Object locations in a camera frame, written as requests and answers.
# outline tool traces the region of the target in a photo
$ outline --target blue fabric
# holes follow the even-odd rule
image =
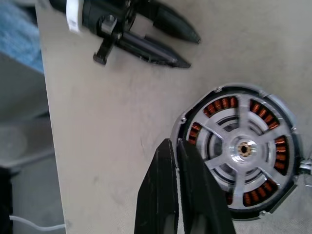
[[[43,73],[38,27],[11,3],[0,3],[0,52]]]

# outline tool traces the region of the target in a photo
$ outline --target table surface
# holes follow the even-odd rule
[[[312,138],[309,0],[172,0],[202,43],[170,38],[144,18],[133,31],[173,46],[192,62],[180,70],[144,63],[101,39],[68,31],[64,15],[37,5],[45,79],[68,234],[130,234],[137,192],[176,118],[212,88],[243,82],[280,96],[297,117],[304,152]],[[273,214],[235,222],[237,233],[312,233],[312,192],[297,191]]]

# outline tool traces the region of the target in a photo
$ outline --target white cable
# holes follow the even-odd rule
[[[40,226],[34,224],[33,222],[27,220],[27,219],[17,217],[17,216],[13,216],[13,215],[10,215],[10,220],[14,220],[14,221],[18,221],[18,222],[27,224],[27,225],[33,227],[34,229],[37,229],[37,230],[43,231],[43,232],[48,232],[48,231],[53,231],[53,230],[65,228],[65,224],[59,224],[59,225],[52,226],[52,227],[40,227]]]

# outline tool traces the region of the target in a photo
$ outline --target gray table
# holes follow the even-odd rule
[[[172,45],[189,70],[146,64],[101,39],[68,31],[63,15],[37,6],[64,215],[69,234],[130,234],[137,192],[158,144],[199,97],[227,82],[262,86],[295,113],[305,152],[312,139],[309,0],[172,0],[202,37],[176,41],[143,18],[133,30]],[[312,233],[311,190],[300,186],[273,215],[235,223],[237,233]]]

